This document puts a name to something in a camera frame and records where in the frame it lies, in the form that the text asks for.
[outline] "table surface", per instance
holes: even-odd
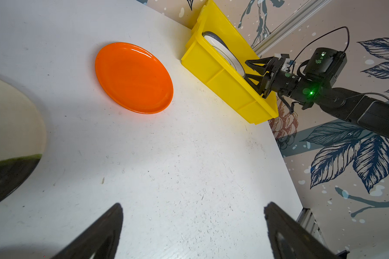
[[[47,128],[42,160],[0,202],[0,256],[51,257],[114,203],[117,258],[272,258],[263,208],[302,209],[268,123],[247,123],[180,63],[190,30],[136,0],[0,0],[0,80]],[[116,104],[98,51],[136,44],[170,73],[166,110]]]

